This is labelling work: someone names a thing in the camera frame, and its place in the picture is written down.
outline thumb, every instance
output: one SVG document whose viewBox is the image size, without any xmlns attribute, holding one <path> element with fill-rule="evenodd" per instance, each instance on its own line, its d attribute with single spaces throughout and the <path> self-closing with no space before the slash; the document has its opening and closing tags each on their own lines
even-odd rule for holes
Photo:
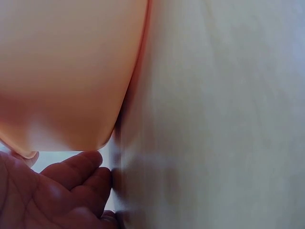
<svg viewBox="0 0 305 229">
<path fill-rule="evenodd" d="M 36 163 L 36 161 L 38 160 L 38 157 L 39 157 L 39 152 L 35 152 L 34 157 L 27 159 L 27 158 L 24 158 L 23 156 L 21 156 L 20 154 L 17 154 L 15 151 L 8 149 L 5 146 L 1 147 L 0 151 L 7 153 L 7 154 L 13 156 L 14 158 L 17 158 L 17 159 L 23 161 L 30 168 Z"/>
</svg>

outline finger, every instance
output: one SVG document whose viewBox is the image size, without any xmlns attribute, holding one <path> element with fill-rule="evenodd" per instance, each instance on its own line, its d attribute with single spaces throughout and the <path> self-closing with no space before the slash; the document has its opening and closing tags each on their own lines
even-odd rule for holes
<svg viewBox="0 0 305 229">
<path fill-rule="evenodd" d="M 32 158 L 24 158 L 20 154 L 17 154 L 15 151 L 12 151 L 12 150 L 8 149 L 7 147 L 2 147 L 0 150 L 4 153 L 7 153 L 7 154 L 13 156 L 14 158 L 17 158 L 17 159 L 23 161 L 30 168 L 36 163 L 36 161 L 38 160 L 38 157 L 39 157 L 39 152 L 35 152 L 34 153 L 35 156 Z"/>
<path fill-rule="evenodd" d="M 102 156 L 98 151 L 82 152 L 46 167 L 41 174 L 71 190 L 83 184 L 101 163 Z"/>
<path fill-rule="evenodd" d="M 112 187 L 111 172 L 108 168 L 98 168 L 81 186 L 71 190 L 80 203 L 100 217 Z"/>
<path fill-rule="evenodd" d="M 103 216 L 101 217 L 101 228 L 107 229 L 118 229 L 119 223 L 115 217 L 115 214 L 112 211 L 104 211 Z"/>
</svg>

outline hand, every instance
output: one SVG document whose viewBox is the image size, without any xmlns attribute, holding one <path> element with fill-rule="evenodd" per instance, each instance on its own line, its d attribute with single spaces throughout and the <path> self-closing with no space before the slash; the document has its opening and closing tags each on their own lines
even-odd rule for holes
<svg viewBox="0 0 305 229">
<path fill-rule="evenodd" d="M 99 167 L 99 152 L 80 153 L 40 174 L 29 168 L 37 158 L 0 151 L 0 228 L 118 228 L 114 213 L 104 211 L 112 179 Z"/>
</svg>

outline peach plastic object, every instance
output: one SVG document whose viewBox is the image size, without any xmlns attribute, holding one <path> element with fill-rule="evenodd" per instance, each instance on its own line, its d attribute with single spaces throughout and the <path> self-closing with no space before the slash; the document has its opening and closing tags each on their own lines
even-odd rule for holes
<svg viewBox="0 0 305 229">
<path fill-rule="evenodd" d="M 145 0 L 1 0 L 0 139 L 34 151 L 109 139 L 140 47 Z"/>
</svg>

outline white wall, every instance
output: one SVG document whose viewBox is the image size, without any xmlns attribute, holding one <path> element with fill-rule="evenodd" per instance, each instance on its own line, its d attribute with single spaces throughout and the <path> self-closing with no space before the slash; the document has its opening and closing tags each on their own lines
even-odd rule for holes
<svg viewBox="0 0 305 229">
<path fill-rule="evenodd" d="M 305 2 L 153 0 L 113 138 L 128 229 L 305 228 Z"/>
</svg>

